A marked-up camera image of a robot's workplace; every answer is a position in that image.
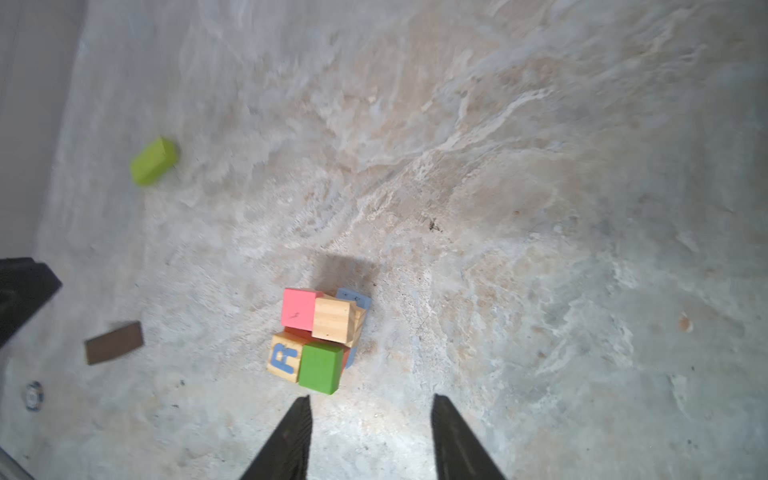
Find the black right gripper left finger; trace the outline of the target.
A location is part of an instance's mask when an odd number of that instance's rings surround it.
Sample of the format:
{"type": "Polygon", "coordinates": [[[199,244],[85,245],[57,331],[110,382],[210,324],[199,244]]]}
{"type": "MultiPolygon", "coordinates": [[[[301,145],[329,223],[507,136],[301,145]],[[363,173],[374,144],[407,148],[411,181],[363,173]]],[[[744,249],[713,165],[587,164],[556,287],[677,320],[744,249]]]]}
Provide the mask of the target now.
{"type": "Polygon", "coordinates": [[[312,427],[310,397],[298,397],[240,479],[305,480],[312,427]]]}

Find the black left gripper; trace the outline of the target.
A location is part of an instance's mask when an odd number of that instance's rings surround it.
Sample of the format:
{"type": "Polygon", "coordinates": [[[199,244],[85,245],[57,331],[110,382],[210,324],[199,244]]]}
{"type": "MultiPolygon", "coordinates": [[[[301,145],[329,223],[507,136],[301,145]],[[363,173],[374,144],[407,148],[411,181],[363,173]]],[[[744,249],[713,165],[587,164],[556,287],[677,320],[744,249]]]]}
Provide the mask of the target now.
{"type": "Polygon", "coordinates": [[[32,258],[1,260],[1,346],[62,287],[50,269],[32,258]]]}

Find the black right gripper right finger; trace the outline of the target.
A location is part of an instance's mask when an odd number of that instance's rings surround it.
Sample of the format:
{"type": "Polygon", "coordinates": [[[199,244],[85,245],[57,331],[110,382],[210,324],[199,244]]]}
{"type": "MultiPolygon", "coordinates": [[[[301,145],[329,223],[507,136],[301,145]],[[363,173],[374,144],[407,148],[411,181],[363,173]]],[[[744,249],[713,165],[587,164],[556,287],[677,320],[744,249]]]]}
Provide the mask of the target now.
{"type": "Polygon", "coordinates": [[[434,395],[430,420],[439,480],[505,479],[448,396],[434,395]]]}

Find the dark brown block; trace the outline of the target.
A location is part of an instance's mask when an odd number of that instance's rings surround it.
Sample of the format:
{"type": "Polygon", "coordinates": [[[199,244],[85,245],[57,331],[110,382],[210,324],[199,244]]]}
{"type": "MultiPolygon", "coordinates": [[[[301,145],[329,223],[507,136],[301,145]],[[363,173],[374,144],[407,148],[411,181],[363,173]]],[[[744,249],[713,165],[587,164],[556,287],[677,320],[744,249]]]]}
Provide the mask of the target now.
{"type": "Polygon", "coordinates": [[[140,321],[125,323],[108,333],[84,342],[85,359],[89,366],[112,361],[144,345],[140,321]]]}

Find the green wooden cube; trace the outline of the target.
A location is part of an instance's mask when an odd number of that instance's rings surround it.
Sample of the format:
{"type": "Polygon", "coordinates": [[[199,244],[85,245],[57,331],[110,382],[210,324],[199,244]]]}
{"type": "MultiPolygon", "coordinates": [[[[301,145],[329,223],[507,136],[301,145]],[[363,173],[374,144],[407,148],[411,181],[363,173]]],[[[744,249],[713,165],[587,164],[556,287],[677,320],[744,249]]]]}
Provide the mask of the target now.
{"type": "Polygon", "coordinates": [[[298,383],[319,393],[331,395],[339,387],[344,347],[313,341],[302,350],[298,383]]]}

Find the letter R wooden cube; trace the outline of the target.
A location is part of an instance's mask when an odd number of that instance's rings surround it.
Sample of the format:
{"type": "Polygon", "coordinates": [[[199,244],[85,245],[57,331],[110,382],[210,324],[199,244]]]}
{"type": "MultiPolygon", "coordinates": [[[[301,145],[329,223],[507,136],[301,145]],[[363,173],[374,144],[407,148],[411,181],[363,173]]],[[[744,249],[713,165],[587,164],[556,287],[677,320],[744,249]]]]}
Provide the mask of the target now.
{"type": "Polygon", "coordinates": [[[288,332],[274,334],[266,365],[267,371],[297,383],[303,349],[308,343],[306,338],[288,332]]]}

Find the pink wooden block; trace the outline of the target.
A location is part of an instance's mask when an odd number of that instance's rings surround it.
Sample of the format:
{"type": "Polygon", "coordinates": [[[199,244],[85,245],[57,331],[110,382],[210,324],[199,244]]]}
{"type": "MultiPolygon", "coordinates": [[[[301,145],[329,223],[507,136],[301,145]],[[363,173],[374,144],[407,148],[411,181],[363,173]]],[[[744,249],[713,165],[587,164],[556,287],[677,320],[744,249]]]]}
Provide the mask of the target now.
{"type": "Polygon", "coordinates": [[[309,289],[285,288],[281,311],[281,325],[304,331],[313,329],[315,302],[323,292],[309,289]]]}

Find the light blue wooden block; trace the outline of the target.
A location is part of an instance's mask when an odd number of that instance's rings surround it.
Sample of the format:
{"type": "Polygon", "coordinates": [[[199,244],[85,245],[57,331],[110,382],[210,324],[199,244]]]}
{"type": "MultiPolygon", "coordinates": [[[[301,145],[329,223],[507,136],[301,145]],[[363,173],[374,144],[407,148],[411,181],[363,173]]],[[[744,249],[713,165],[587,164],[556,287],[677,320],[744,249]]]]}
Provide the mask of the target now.
{"type": "Polygon", "coordinates": [[[354,301],[359,308],[369,310],[372,305],[372,299],[349,288],[339,288],[336,292],[336,298],[340,300],[354,301]]]}

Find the lime green long block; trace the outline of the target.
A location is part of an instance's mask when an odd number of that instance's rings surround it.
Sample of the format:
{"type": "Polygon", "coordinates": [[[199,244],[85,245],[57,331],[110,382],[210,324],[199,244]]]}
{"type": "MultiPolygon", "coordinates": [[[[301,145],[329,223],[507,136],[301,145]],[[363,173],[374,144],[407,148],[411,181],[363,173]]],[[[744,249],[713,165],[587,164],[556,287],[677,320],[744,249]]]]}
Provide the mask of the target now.
{"type": "Polygon", "coordinates": [[[131,162],[132,180],[139,186],[151,185],[177,162],[176,145],[169,139],[157,137],[131,162]]]}

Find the red wooden block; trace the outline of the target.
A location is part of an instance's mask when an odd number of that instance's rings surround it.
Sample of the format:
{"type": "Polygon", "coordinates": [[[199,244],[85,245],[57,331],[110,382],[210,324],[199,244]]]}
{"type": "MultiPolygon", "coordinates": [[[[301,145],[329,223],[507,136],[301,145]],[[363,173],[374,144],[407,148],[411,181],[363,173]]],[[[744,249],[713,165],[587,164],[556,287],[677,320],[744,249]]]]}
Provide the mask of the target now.
{"type": "Polygon", "coordinates": [[[291,328],[291,327],[285,327],[283,329],[283,331],[285,333],[294,335],[296,337],[302,338],[302,339],[307,340],[307,341],[317,341],[317,342],[324,343],[324,344],[332,344],[332,345],[341,346],[343,348],[343,357],[342,357],[342,363],[341,363],[342,369],[346,369],[347,368],[347,363],[348,363],[348,360],[350,358],[350,353],[353,351],[353,348],[351,348],[351,347],[349,347],[347,345],[340,344],[340,343],[336,343],[336,342],[332,342],[332,341],[328,341],[328,340],[321,340],[321,339],[315,338],[315,337],[312,336],[311,332],[307,331],[307,330],[296,329],[296,328],[291,328]]]}

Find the natural wood grooved block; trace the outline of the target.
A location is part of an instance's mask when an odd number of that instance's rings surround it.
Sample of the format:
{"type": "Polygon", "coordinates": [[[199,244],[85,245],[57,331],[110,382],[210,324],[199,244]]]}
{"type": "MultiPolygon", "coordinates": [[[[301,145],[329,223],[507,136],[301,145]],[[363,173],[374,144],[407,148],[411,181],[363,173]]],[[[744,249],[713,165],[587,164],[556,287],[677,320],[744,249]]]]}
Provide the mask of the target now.
{"type": "Polygon", "coordinates": [[[365,309],[361,307],[355,307],[354,334],[352,340],[346,344],[347,347],[354,348],[357,346],[363,330],[366,315],[367,311],[365,309]]]}

